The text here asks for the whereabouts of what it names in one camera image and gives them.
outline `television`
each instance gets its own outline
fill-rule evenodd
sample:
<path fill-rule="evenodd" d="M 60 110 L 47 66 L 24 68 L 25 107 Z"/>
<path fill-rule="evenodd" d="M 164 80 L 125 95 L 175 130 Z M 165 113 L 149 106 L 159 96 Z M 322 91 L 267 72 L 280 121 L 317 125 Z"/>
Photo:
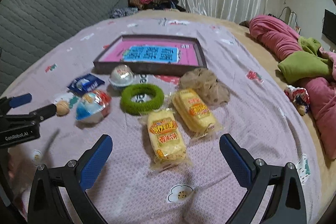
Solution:
<path fill-rule="evenodd" d="M 334 44 L 336 44 L 336 15 L 324 10 L 324 22 L 322 33 Z"/>

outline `green cloth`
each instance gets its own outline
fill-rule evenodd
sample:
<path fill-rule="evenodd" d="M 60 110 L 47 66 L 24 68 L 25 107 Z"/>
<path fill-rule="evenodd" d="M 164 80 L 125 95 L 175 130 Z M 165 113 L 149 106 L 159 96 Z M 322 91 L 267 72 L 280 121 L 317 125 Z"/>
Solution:
<path fill-rule="evenodd" d="M 314 38 L 299 38 L 299 44 L 304 51 L 297 51 L 290 54 L 285 60 L 278 64 L 278 68 L 289 84 L 293 84 L 302 78 L 332 77 L 331 60 L 318 56 L 320 42 Z"/>
<path fill-rule="evenodd" d="M 318 56 L 318 51 L 321 47 L 321 43 L 318 42 L 315 38 L 300 37 L 298 43 L 305 52 L 309 52 Z"/>

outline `snack wrapper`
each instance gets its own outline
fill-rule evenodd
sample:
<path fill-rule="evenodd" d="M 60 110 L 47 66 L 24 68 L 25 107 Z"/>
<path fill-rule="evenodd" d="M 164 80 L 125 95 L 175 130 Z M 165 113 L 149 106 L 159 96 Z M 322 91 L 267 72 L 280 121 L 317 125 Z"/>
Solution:
<path fill-rule="evenodd" d="M 187 127 L 200 138 L 222 129 L 208 106 L 192 89 L 179 90 L 173 94 L 172 102 Z"/>
<path fill-rule="evenodd" d="M 183 137 L 170 110 L 151 112 L 147 129 L 155 152 L 152 171 L 165 170 L 189 160 Z"/>
<path fill-rule="evenodd" d="M 110 113 L 111 97 L 101 90 L 85 94 L 78 103 L 76 120 L 83 123 L 98 123 Z"/>
<path fill-rule="evenodd" d="M 294 104 L 301 116 L 304 116 L 310 107 L 308 92 L 305 88 L 295 88 L 288 85 L 285 88 L 285 94 Z"/>
<path fill-rule="evenodd" d="M 105 84 L 103 80 L 89 73 L 74 79 L 68 89 L 82 96 L 103 84 Z"/>

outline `tray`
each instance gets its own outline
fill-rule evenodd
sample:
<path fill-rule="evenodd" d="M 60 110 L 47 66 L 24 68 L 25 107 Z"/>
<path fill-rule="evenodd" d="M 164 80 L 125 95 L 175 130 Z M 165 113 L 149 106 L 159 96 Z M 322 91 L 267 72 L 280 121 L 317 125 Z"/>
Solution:
<path fill-rule="evenodd" d="M 110 74 L 120 64 L 138 74 L 172 76 L 207 68 L 196 38 L 151 34 L 121 35 L 97 56 L 93 64 L 98 74 Z"/>

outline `tan mattress cover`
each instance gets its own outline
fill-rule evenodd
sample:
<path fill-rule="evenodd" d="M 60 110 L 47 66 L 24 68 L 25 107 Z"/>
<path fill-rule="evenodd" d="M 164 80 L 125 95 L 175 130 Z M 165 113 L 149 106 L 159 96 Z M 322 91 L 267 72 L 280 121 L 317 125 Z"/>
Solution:
<path fill-rule="evenodd" d="M 258 62 L 263 66 L 263 68 L 272 76 L 272 78 L 277 82 L 281 89 L 285 89 L 287 83 L 280 70 L 278 69 L 278 61 L 275 59 L 275 56 L 266 50 L 261 44 L 255 42 L 250 37 L 250 32 L 248 28 L 237 25 L 234 22 L 227 20 L 220 20 L 216 18 L 206 17 L 202 15 L 189 14 L 189 13 L 180 13 L 176 11 L 141 11 L 139 14 L 134 15 L 134 17 L 151 17 L 151 18 L 170 18 L 170 19 L 180 19 L 180 20 L 190 20 L 204 22 L 208 24 L 220 24 L 224 25 L 246 48 L 247 50 L 258 60 Z M 20 75 L 7 89 L 9 90 L 12 85 L 17 85 L 21 81 L 22 77 L 27 73 L 26 70 L 22 75 Z M 310 132 L 310 135 L 313 139 L 316 153 L 318 157 L 320 175 L 322 181 L 322 197 L 321 197 L 321 208 L 320 216 L 329 206 L 331 200 L 333 199 L 336 191 L 336 162 L 331 161 L 326 158 L 324 150 L 322 148 L 319 131 L 316 128 L 315 121 L 312 115 L 305 115 L 303 117 L 304 122 L 307 125 L 307 128 Z"/>

